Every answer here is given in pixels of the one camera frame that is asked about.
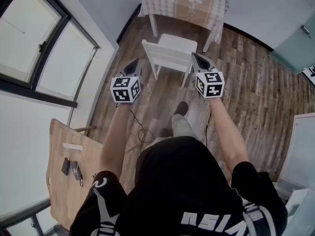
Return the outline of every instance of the glass door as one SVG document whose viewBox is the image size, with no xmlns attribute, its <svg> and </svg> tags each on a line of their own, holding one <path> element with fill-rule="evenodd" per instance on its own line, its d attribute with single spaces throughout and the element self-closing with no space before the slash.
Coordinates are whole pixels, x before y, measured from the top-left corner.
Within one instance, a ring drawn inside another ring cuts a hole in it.
<svg viewBox="0 0 315 236">
<path fill-rule="evenodd" d="M 315 64 L 315 15 L 270 55 L 293 73 Z"/>
</svg>

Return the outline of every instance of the table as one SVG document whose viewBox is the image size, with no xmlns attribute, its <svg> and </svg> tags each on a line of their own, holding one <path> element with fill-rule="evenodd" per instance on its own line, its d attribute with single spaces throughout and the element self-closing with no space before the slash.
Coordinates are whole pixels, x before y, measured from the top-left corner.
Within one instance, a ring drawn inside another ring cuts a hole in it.
<svg viewBox="0 0 315 236">
<path fill-rule="evenodd" d="M 211 32 L 203 48 L 203 52 L 206 52 L 211 42 L 221 42 L 223 16 L 228 7 L 228 0 L 142 0 L 139 16 L 149 15 L 155 37 L 158 36 L 155 15 L 173 17 L 207 28 Z"/>
<path fill-rule="evenodd" d="M 81 145 L 83 150 L 63 147 L 63 143 Z M 102 144 L 78 133 L 61 122 L 52 119 L 50 122 L 49 161 L 46 172 L 46 184 L 49 192 L 50 213 L 62 226 L 70 226 L 83 204 L 93 175 L 99 172 L 98 164 Z M 68 175 L 62 173 L 64 158 L 78 162 L 83 177 L 83 186 L 75 180 L 69 169 Z"/>
</svg>

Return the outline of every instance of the white box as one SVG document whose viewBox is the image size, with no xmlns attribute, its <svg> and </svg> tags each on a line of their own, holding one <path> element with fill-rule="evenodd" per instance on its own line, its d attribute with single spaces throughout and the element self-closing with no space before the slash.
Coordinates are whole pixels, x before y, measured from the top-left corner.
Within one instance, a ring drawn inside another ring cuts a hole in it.
<svg viewBox="0 0 315 236">
<path fill-rule="evenodd" d="M 204 98 L 222 97 L 224 90 L 222 72 L 196 73 L 196 88 Z"/>
<path fill-rule="evenodd" d="M 114 77 L 110 91 L 115 102 L 131 103 L 140 93 L 139 77 Z"/>
</svg>

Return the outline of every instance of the checkered tablecloth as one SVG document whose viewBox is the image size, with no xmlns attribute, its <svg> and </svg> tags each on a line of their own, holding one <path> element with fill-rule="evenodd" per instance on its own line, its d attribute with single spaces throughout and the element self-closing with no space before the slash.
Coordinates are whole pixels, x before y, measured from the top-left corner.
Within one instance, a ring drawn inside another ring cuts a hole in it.
<svg viewBox="0 0 315 236">
<path fill-rule="evenodd" d="M 228 0 L 142 0 L 139 16 L 157 14 L 191 22 L 211 30 L 220 43 Z"/>
</svg>

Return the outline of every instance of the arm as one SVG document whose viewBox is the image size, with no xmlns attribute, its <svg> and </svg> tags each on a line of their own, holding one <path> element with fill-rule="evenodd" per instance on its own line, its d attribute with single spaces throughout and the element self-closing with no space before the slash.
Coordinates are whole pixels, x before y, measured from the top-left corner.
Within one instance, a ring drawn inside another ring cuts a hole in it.
<svg viewBox="0 0 315 236">
<path fill-rule="evenodd" d="M 111 171 L 119 179 L 123 170 L 129 104 L 120 104 L 109 125 L 99 160 L 100 171 Z"/>
<path fill-rule="evenodd" d="M 240 162 L 248 162 L 245 141 L 226 111 L 220 98 L 209 100 L 214 117 L 215 129 L 219 145 L 228 170 L 233 173 L 234 167 Z"/>
</svg>

